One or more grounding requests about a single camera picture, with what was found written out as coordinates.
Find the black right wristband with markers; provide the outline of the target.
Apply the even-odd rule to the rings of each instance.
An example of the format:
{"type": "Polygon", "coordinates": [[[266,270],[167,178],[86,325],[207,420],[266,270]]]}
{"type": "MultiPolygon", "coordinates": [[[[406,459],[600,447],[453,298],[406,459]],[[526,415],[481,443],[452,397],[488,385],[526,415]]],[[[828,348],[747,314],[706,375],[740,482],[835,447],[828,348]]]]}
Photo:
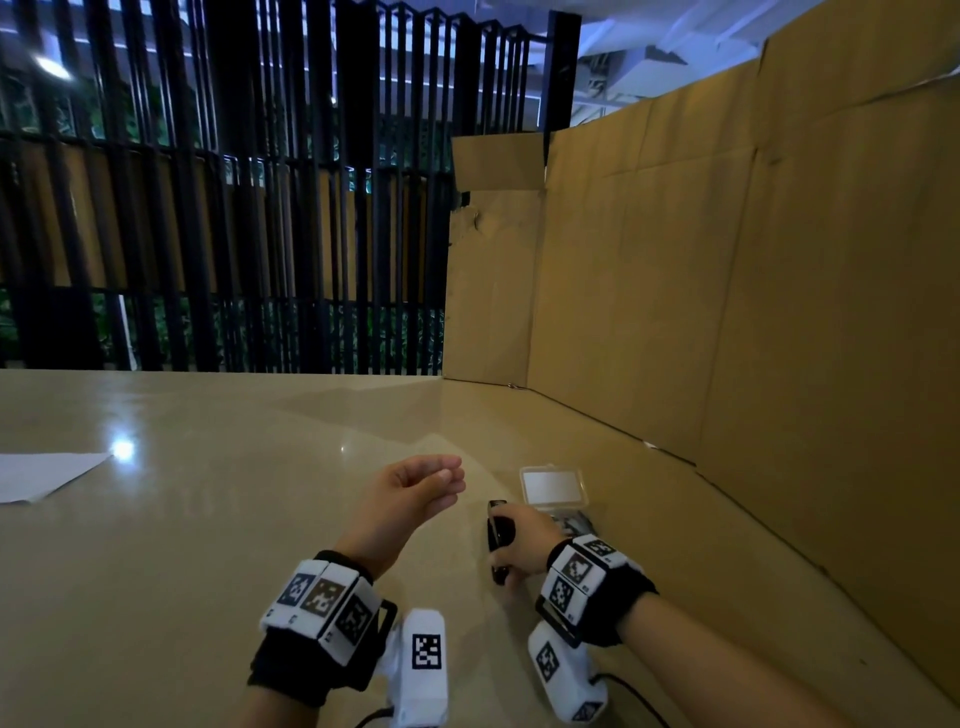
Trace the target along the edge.
{"type": "Polygon", "coordinates": [[[554,546],[534,608],[570,648],[606,649],[622,645],[618,628],[634,605],[658,593],[638,563],[583,535],[554,546]]]}

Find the black wristband with markers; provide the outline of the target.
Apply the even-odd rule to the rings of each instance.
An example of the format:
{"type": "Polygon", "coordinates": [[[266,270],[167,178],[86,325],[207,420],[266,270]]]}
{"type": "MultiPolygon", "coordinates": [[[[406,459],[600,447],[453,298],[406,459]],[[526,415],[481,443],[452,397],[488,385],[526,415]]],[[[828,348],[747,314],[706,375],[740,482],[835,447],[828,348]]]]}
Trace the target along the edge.
{"type": "Polygon", "coordinates": [[[301,561],[259,620],[247,685],[319,709],[330,692],[366,691],[399,616],[365,566],[334,550],[301,561]]]}
{"type": "Polygon", "coordinates": [[[554,546],[534,608],[570,648],[606,649],[622,645],[618,628],[634,605],[658,593],[638,563],[583,535],[554,546]]]}

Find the clear plastic case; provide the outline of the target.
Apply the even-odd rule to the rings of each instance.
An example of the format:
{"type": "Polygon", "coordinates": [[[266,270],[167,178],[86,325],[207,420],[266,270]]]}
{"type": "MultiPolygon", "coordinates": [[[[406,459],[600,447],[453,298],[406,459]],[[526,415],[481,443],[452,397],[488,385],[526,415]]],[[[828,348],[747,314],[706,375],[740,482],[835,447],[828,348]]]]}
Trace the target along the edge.
{"type": "Polygon", "coordinates": [[[552,464],[519,470],[525,504],[548,515],[567,537],[596,535],[587,509],[590,497],[578,469],[552,464]]]}

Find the black metal slat fence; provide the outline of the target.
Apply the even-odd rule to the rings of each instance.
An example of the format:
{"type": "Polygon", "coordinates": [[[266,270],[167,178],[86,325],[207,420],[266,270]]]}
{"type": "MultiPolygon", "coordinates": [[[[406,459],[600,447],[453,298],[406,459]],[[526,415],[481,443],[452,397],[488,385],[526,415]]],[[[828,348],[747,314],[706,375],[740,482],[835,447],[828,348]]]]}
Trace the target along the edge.
{"type": "Polygon", "coordinates": [[[0,370],[438,375],[452,140],[568,126],[582,23],[458,7],[0,0],[0,370]]]}

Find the white paper sheet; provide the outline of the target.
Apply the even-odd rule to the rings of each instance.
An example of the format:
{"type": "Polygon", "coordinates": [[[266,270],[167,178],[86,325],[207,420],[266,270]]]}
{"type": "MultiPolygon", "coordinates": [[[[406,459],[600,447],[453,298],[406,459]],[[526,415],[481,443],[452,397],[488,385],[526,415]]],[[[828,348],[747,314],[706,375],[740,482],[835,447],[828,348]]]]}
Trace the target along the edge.
{"type": "Polygon", "coordinates": [[[109,453],[0,453],[0,505],[39,502],[110,457],[109,453]]]}

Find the large cardboard wall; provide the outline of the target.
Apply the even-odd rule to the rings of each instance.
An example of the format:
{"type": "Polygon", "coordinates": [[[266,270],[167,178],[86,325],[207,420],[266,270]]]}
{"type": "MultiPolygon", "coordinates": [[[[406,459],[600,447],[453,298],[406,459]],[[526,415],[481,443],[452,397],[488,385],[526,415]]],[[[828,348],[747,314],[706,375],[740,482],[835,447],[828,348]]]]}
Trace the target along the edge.
{"type": "Polygon", "coordinates": [[[960,0],[556,132],[527,386],[696,465],[960,703],[960,0]]]}

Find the person's right forearm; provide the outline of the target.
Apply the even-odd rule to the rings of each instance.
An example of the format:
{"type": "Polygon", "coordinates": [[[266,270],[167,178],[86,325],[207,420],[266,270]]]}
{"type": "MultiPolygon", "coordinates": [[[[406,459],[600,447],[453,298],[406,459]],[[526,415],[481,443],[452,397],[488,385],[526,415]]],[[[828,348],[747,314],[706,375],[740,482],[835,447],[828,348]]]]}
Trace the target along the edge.
{"type": "Polygon", "coordinates": [[[616,630],[695,728],[854,728],[805,684],[661,596],[642,595],[616,630]]]}

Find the black left wristband with markers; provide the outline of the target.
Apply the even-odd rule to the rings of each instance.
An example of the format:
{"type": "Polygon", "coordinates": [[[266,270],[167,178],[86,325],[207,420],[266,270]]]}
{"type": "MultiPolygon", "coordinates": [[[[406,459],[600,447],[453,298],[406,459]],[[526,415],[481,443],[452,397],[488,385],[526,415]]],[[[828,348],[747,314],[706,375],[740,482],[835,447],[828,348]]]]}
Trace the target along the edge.
{"type": "Polygon", "coordinates": [[[330,692],[366,691],[399,616],[365,566],[334,550],[301,561],[259,620],[247,685],[319,709],[330,692]]]}

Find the small cardboard panel with flap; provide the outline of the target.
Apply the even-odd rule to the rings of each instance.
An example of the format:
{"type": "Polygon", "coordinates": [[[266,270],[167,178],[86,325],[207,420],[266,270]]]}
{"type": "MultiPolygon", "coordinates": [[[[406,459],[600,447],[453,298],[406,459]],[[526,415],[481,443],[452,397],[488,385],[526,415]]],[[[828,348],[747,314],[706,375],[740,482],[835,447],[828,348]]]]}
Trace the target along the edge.
{"type": "Polygon", "coordinates": [[[540,132],[452,140],[444,378],[525,388],[546,199],[540,132]]]}

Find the person's right hand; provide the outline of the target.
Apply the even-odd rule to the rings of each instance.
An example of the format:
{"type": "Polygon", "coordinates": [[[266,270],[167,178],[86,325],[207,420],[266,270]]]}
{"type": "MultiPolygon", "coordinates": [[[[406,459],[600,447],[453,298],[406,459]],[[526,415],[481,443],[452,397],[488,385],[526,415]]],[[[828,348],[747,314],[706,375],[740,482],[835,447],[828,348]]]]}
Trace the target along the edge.
{"type": "MultiPolygon", "coordinates": [[[[522,502],[507,502],[505,504],[524,504],[522,502]]],[[[529,507],[529,550],[526,557],[528,575],[508,575],[506,584],[515,586],[527,577],[541,575],[548,569],[547,563],[550,554],[558,544],[564,542],[565,534],[546,513],[529,507]]]]}

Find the black handheld device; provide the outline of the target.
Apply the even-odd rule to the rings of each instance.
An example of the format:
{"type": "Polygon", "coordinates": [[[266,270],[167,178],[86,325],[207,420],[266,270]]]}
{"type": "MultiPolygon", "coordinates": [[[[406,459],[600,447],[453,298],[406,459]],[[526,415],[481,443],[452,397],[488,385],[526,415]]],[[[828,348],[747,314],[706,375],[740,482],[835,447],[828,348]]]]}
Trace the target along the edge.
{"type": "MultiPolygon", "coordinates": [[[[486,539],[490,553],[509,546],[516,538],[516,526],[513,519],[509,516],[494,514],[494,510],[503,504],[507,504],[507,501],[493,499],[487,503],[486,539]]],[[[494,584],[504,586],[510,573],[510,567],[494,565],[490,568],[490,572],[494,584]]]]}

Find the person's left forearm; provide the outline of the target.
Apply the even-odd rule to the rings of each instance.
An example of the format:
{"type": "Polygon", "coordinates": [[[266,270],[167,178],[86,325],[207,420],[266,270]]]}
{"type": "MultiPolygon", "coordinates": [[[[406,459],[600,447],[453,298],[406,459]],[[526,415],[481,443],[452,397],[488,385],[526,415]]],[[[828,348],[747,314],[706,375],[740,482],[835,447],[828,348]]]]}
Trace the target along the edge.
{"type": "Polygon", "coordinates": [[[319,710],[259,685],[248,685],[232,728],[316,728],[319,710]]]}

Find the person's left hand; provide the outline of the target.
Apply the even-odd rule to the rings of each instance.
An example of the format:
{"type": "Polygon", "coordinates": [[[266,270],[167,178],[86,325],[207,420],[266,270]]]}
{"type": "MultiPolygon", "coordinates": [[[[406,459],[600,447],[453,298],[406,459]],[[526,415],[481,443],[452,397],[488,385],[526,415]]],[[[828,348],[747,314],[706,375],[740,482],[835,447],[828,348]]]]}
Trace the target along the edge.
{"type": "Polygon", "coordinates": [[[364,569],[371,581],[383,577],[417,529],[432,520],[432,517],[402,517],[391,510],[386,495],[387,467],[371,481],[355,514],[333,546],[335,552],[364,569]]]}

